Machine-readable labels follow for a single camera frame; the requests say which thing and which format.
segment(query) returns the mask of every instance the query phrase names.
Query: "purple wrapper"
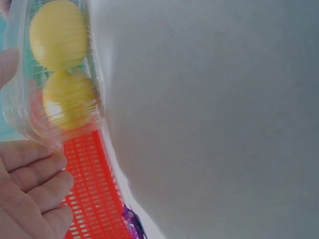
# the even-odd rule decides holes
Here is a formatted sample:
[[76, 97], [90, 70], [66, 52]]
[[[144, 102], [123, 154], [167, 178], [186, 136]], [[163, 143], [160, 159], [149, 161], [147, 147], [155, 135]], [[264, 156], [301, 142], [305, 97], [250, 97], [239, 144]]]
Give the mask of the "purple wrapper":
[[139, 216], [124, 205], [122, 218], [129, 229], [133, 239], [148, 239], [143, 229]]

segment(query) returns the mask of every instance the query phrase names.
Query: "white wall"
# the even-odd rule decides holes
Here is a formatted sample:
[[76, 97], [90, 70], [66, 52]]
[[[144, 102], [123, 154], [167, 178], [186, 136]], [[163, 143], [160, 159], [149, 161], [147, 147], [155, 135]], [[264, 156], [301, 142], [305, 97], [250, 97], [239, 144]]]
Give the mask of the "white wall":
[[319, 2], [91, 3], [117, 160], [167, 238], [318, 238]]

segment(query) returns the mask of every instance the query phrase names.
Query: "red plastic mesh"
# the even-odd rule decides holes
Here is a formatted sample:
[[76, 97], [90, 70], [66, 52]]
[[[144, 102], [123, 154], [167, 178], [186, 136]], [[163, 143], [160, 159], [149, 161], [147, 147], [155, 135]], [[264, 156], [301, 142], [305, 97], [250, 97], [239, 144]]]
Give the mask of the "red plastic mesh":
[[66, 239], [131, 239], [123, 203], [99, 131], [64, 143], [75, 185], [65, 198], [74, 213]]

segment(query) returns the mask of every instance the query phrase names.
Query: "yellow ball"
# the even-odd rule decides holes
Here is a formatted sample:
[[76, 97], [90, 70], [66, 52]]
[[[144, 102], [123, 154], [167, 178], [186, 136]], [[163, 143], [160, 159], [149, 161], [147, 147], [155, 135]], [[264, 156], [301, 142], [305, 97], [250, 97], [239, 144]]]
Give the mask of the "yellow ball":
[[35, 59], [48, 70], [79, 66], [88, 49], [85, 17], [68, 0], [50, 1], [32, 19], [29, 40]]
[[96, 108], [96, 90], [83, 72], [54, 72], [43, 89], [43, 105], [55, 126], [73, 130], [87, 124]]

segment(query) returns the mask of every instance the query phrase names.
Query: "plastic blister pack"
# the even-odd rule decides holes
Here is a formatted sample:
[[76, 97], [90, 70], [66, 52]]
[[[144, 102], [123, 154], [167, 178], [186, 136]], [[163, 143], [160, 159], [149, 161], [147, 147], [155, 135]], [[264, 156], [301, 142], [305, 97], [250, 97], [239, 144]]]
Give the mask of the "plastic blister pack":
[[101, 82], [84, 0], [12, 1], [4, 49], [20, 60], [2, 90], [7, 123], [25, 137], [61, 147], [102, 122]]

